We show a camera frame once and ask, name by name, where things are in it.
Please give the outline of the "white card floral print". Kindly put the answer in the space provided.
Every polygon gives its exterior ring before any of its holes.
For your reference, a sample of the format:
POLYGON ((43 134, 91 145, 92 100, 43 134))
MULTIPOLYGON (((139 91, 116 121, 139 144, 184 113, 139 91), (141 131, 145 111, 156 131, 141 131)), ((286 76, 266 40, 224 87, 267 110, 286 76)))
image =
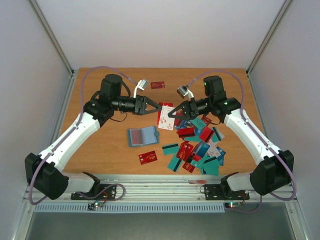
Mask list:
POLYGON ((158 122, 159 129, 168 131, 172 131, 174 129, 175 119, 168 115, 173 109, 174 107, 171 106, 162 106, 158 122))

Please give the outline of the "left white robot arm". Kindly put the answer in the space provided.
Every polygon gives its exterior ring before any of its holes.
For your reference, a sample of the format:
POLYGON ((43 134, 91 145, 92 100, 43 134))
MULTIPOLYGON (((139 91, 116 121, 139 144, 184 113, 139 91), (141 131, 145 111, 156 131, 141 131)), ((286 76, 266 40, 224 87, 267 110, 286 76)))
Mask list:
POLYGON ((58 199, 62 194, 78 193, 85 199, 94 200, 104 191, 101 181, 94 175, 64 173, 73 154, 95 132, 97 132, 116 111, 144 116, 159 112, 162 106, 147 96, 138 94, 122 96, 126 88, 122 77, 107 74, 101 81, 100 89, 82 105, 81 111, 69 128, 50 146, 39 154, 30 153, 24 160, 26 179, 29 185, 28 200, 32 205, 33 190, 41 192, 45 198, 58 199))

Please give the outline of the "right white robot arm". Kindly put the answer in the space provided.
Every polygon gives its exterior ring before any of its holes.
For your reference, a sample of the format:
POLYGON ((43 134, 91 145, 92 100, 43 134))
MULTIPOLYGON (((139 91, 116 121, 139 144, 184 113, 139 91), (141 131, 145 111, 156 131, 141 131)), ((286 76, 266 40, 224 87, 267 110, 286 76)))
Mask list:
POLYGON ((251 173, 233 173, 221 179, 220 189, 224 197, 248 190, 260 196, 270 194, 282 201, 293 200, 297 193, 293 154, 289 150, 281 150, 255 126, 244 110, 243 101, 227 97, 220 76, 208 76, 203 84, 206 98, 199 100, 195 99, 188 85, 177 89, 182 98, 189 98, 174 109, 183 111, 177 119, 190 121, 211 113, 236 134, 256 164, 251 173))

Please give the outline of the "teal card holder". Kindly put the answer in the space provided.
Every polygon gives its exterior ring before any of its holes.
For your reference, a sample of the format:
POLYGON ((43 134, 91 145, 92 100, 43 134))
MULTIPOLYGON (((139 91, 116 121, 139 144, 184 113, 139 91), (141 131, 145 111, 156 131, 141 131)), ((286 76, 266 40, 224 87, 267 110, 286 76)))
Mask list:
POLYGON ((128 145, 129 147, 143 147, 143 146, 149 146, 149 145, 155 145, 160 143, 160 133, 157 131, 156 126, 147 126, 143 128, 137 128, 141 130, 142 133, 142 139, 143 144, 141 145, 132 145, 131 143, 131 130, 136 128, 129 128, 127 130, 127 136, 128 136, 128 145))

